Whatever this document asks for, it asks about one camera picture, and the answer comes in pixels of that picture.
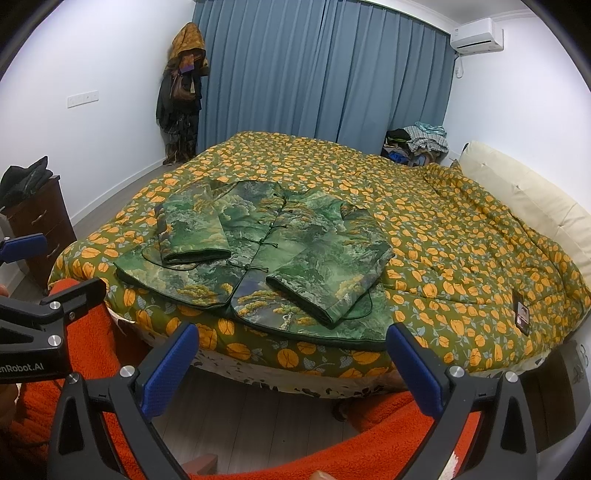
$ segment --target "drawer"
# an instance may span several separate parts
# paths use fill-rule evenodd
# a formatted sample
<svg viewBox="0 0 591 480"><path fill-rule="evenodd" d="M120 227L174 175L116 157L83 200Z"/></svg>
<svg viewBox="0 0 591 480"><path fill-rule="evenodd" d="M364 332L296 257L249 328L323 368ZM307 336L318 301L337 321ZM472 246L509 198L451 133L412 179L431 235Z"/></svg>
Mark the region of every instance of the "drawer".
<svg viewBox="0 0 591 480"><path fill-rule="evenodd" d="M47 279L57 257L68 245L76 241L76 235L68 219L59 223L45 236L47 238L47 253L27 259L31 275L43 289L47 288Z"/></svg>
<svg viewBox="0 0 591 480"><path fill-rule="evenodd" d="M15 236L48 234L68 218L59 182L49 180L34 197L7 212L7 217Z"/></svg>

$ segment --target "brown handbag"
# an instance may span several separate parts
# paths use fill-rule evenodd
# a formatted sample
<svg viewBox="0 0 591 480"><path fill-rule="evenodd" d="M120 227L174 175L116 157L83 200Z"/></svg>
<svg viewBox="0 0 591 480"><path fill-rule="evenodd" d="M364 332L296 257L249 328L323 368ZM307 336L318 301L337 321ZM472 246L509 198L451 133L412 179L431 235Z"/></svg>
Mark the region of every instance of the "brown handbag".
<svg viewBox="0 0 591 480"><path fill-rule="evenodd" d="M194 102L197 98L195 88L187 90L183 87L183 74L178 70L172 73L173 75L173 87L170 89L170 96L173 100L179 100L181 102ZM191 76L191 86L193 86L193 77Z"/></svg>

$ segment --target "blue curtain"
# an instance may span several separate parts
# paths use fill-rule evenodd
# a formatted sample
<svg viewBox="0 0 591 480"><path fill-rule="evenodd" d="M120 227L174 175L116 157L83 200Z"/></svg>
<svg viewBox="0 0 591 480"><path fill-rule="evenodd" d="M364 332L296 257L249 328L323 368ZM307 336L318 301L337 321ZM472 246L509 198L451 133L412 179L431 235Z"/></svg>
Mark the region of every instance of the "blue curtain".
<svg viewBox="0 0 591 480"><path fill-rule="evenodd" d="M211 66L199 150L244 130L379 153L386 130L443 122L449 36L356 0L197 0Z"/></svg>

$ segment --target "cream headboard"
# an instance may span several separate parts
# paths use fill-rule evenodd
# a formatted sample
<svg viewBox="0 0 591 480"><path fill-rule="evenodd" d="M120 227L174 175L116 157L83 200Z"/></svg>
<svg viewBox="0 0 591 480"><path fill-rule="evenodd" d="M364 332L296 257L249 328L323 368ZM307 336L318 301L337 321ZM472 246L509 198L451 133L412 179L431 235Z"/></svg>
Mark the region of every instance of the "cream headboard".
<svg viewBox="0 0 591 480"><path fill-rule="evenodd" d="M591 287L591 214L530 168L480 142L459 158L464 175L477 181L515 215L558 242Z"/></svg>

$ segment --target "ceiling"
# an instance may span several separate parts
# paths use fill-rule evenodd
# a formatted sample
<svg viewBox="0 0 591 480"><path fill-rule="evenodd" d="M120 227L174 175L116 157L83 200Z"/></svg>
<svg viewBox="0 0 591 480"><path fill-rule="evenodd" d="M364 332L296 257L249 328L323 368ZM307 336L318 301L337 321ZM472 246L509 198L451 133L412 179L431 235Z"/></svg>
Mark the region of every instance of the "ceiling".
<svg viewBox="0 0 591 480"><path fill-rule="evenodd" d="M459 24L527 8L521 0L414 0L414 2L429 7Z"/></svg>

